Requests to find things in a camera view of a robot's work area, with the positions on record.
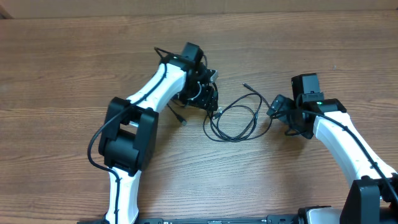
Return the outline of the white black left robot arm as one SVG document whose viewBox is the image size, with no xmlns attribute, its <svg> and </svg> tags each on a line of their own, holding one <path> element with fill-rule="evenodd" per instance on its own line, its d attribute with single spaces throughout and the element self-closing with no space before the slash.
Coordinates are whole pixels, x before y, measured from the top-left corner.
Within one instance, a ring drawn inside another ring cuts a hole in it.
<svg viewBox="0 0 398 224">
<path fill-rule="evenodd" d="M 110 101 L 88 144 L 88 161 L 110 180 L 109 208 L 98 223 L 138 222 L 139 181 L 154 153 L 159 114 L 170 100 L 207 113 L 218 109 L 218 72 L 207 67 L 198 45 L 188 42 L 180 54 L 155 51 L 160 61 L 152 78 L 128 98 Z"/>
</svg>

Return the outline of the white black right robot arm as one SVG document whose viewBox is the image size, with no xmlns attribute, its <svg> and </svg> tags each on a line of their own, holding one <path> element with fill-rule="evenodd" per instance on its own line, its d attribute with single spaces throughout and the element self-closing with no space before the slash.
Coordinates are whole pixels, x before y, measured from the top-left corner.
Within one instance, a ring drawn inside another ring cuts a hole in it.
<svg viewBox="0 0 398 224">
<path fill-rule="evenodd" d="M 321 93 L 300 93 L 295 100 L 277 95 L 267 114 L 288 126 L 285 135 L 322 142 L 349 183 L 343 209 L 301 208 L 295 223 L 397 223 L 397 171 L 371 149 L 339 100 Z"/>
</svg>

